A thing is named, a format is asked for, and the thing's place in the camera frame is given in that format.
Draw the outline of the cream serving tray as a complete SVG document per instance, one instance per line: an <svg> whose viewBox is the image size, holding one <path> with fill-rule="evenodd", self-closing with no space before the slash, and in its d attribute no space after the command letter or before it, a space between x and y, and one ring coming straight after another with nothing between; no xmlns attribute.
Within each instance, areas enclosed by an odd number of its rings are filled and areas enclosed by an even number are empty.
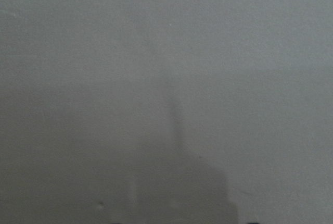
<svg viewBox="0 0 333 224"><path fill-rule="evenodd" d="M332 223L332 0L1 0L1 223Z"/></svg>

